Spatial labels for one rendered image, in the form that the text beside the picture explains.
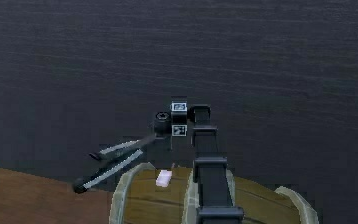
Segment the olive wooden barrel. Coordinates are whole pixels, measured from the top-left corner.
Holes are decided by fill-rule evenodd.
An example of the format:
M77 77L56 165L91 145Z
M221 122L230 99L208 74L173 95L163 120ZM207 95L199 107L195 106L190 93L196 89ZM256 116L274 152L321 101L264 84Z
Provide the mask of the olive wooden barrel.
M196 224L193 171L175 168L165 187L156 184L158 175L150 163L124 173L113 193L109 224ZM231 172L227 180L234 204L244 209L242 224L320 224L313 207L287 187L270 190Z

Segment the brown wooden table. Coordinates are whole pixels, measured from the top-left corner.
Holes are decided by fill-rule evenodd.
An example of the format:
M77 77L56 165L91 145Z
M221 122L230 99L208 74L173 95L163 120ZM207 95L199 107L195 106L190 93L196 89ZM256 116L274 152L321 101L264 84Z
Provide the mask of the brown wooden table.
M111 194L0 168L0 224L108 224Z

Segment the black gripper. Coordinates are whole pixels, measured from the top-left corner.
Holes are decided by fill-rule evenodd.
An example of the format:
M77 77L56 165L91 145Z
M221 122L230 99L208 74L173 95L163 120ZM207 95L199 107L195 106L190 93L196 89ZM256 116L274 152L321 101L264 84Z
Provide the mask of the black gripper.
M90 153L89 156L96 161L110 161L106 162L105 165L93 175L78 178L72 184L73 191L77 194L86 192L137 160L143 154L141 149L153 143L156 140L156 136L170 136L172 133L171 114L168 112L158 112L154 118L153 130L155 134L145 138L123 142L100 150L99 152Z

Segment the white bar soap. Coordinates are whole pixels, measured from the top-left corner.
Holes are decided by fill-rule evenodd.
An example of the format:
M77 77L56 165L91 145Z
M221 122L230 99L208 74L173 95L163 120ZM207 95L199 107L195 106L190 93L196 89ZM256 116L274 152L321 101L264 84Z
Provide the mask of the white bar soap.
M155 184L158 187L167 187L172 178L172 172L170 170L161 170L156 178Z

